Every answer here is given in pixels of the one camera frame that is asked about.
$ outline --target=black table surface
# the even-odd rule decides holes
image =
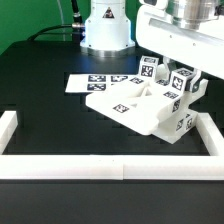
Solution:
[[[141,136],[88,109],[85,94],[66,94],[69,74],[136,74],[142,55],[99,58],[66,42],[17,42],[0,57],[0,110],[16,110],[17,130],[5,154],[207,155],[196,128],[171,145]],[[209,112],[222,131],[222,80],[192,108]]]
[[[0,111],[19,125],[4,154],[208,155],[196,129],[176,144],[140,136],[65,94],[71,73],[136,74],[142,55],[98,58],[71,42],[16,42],[0,56]],[[205,75],[209,112],[223,134],[224,81]],[[220,224],[222,181],[0,181],[0,223]]]

